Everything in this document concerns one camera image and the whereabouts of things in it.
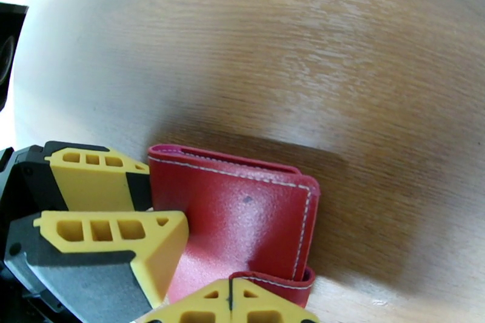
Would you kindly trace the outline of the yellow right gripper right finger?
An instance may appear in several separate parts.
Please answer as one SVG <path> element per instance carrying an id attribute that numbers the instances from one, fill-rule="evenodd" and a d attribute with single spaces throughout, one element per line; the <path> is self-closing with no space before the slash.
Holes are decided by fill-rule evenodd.
<path id="1" fill-rule="evenodd" d="M 248 280 L 232 280 L 232 322 L 319 322 L 313 313 Z"/>

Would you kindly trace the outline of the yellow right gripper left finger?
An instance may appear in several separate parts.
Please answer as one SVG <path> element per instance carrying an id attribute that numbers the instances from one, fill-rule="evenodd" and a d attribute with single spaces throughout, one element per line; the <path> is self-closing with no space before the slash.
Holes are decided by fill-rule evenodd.
<path id="1" fill-rule="evenodd" d="M 174 303 L 160 306 L 135 322 L 230 322 L 230 282 L 219 279 Z"/>

